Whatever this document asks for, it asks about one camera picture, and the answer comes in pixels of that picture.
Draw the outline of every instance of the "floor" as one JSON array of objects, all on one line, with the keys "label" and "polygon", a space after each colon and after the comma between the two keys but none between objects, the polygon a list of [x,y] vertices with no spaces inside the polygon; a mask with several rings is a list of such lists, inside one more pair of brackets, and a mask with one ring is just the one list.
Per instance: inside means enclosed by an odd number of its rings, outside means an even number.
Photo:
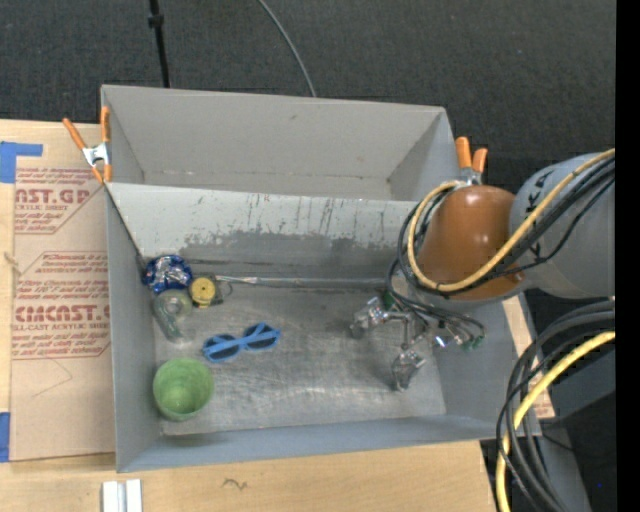
[{"label": "floor", "polygon": [[[0,117],[96,122],[101,84],[162,87],[153,3],[1,2]],[[160,0],[160,9],[173,88],[444,106],[454,136],[488,147],[488,182],[512,192],[549,163],[615,145],[615,0]],[[537,330],[576,306],[537,290],[527,300]],[[611,511],[615,393],[594,407],[566,428],[592,509]]]}]

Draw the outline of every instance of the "glasses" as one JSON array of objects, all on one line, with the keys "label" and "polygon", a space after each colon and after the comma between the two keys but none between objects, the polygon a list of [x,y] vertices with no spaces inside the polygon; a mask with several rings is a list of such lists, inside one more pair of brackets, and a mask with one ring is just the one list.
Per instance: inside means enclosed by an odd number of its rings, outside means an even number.
[{"label": "glasses", "polygon": [[280,331],[264,322],[248,327],[242,338],[231,334],[218,334],[204,342],[202,353],[212,363],[227,361],[237,356],[242,349],[258,351],[272,348],[280,339]]}]

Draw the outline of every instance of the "gray panel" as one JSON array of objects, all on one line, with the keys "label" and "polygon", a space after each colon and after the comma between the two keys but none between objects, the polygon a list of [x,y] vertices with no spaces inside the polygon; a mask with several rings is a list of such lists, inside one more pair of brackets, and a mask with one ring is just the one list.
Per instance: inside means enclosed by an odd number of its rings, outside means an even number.
[{"label": "gray panel", "polygon": [[[364,178],[379,180],[380,186],[365,187],[367,193],[388,198],[385,180],[443,112],[260,94],[102,90],[146,183],[216,189],[242,184],[242,190],[249,185],[265,193],[285,193],[279,187],[287,186],[286,193],[297,195],[358,197]],[[114,153],[120,143],[113,139]]]},{"label": "gray panel", "polygon": [[142,183],[144,178],[140,164],[136,160],[131,146],[124,133],[117,112],[113,111],[113,107],[104,98],[102,94],[103,105],[109,107],[111,114],[109,116],[109,125],[111,128],[112,147],[115,151],[111,151],[109,155],[113,167],[113,179],[124,183]]},{"label": "gray panel", "polygon": [[451,128],[442,112],[393,171],[389,183],[395,199],[420,201],[441,183],[459,178]]},{"label": "gray panel", "polygon": [[[553,438],[565,446],[571,447],[569,436],[563,428],[554,428]],[[591,512],[589,495],[582,478],[580,478],[580,467],[574,453],[544,437],[538,438],[537,442],[544,458],[547,474],[565,509]]]},{"label": "gray panel", "polygon": [[494,425],[469,418],[436,417],[365,421],[308,427],[165,436],[131,461],[124,472],[165,467],[303,457],[400,448],[489,437]]},{"label": "gray panel", "polygon": [[475,350],[448,347],[436,352],[442,393],[449,414],[495,426],[518,354],[501,303],[479,307],[470,315],[485,325],[487,336]]},{"label": "gray panel", "polygon": [[113,183],[141,255],[227,276],[382,280],[413,203]]},{"label": "gray panel", "polygon": [[558,421],[616,391],[616,353],[605,354],[553,386]]},{"label": "gray panel", "polygon": [[135,248],[106,196],[116,466],[120,468],[160,436],[160,427],[151,397],[155,358],[149,295],[140,284]]},{"label": "gray panel", "polygon": [[[379,326],[362,339],[349,334],[353,312],[374,294],[352,290],[291,290],[234,285],[221,305],[196,310],[183,322],[190,343],[167,341],[156,329],[158,365],[195,357],[211,368],[214,396],[186,422],[163,422],[165,434],[322,425],[446,413],[438,368],[428,345],[424,366],[404,393],[394,389],[391,365],[403,342],[401,323]],[[203,342],[214,334],[241,336],[265,321],[282,332],[271,350],[243,351],[209,363]]]}]

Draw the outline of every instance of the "cardboard sheet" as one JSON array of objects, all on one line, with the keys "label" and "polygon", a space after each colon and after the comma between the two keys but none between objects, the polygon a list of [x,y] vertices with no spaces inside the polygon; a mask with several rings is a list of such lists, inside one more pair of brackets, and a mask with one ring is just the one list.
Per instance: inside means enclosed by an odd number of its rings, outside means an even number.
[{"label": "cardboard sheet", "polygon": [[104,190],[62,123],[3,120],[0,141],[42,145],[15,163],[9,458],[111,452]]}]

